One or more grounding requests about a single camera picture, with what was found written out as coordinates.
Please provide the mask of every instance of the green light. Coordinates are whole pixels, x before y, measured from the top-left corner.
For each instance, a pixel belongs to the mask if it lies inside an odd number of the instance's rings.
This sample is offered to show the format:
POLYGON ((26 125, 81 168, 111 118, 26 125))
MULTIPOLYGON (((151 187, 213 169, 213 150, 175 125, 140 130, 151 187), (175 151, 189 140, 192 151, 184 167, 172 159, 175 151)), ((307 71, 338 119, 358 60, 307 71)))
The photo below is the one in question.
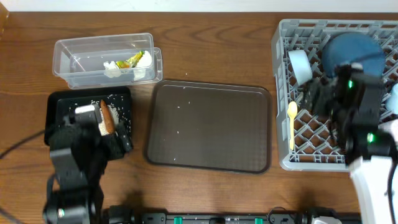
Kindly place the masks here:
POLYGON ((348 88, 352 88, 354 86, 354 82, 351 80, 348 80, 348 88))
POLYGON ((368 133, 368 143, 374 142, 374 134, 368 133))

